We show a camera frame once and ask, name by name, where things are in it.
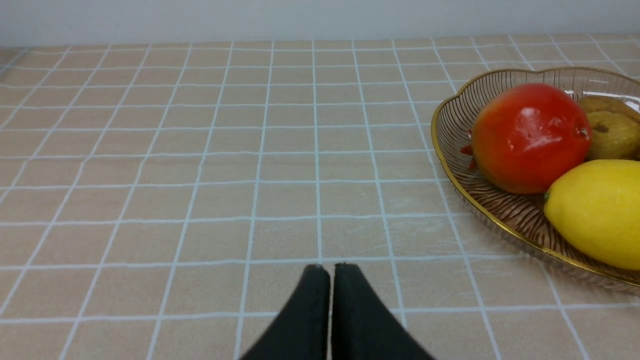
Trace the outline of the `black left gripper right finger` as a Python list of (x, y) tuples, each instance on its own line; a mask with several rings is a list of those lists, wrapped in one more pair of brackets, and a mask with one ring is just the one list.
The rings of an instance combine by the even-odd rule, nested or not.
[(334, 360), (432, 360), (384, 305), (361, 268), (334, 266), (331, 355)]

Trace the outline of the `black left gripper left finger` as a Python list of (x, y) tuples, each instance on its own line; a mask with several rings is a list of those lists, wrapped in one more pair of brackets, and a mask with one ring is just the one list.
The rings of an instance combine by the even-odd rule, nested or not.
[(330, 275), (319, 264), (304, 267), (278, 315), (243, 360), (325, 360), (328, 352)]

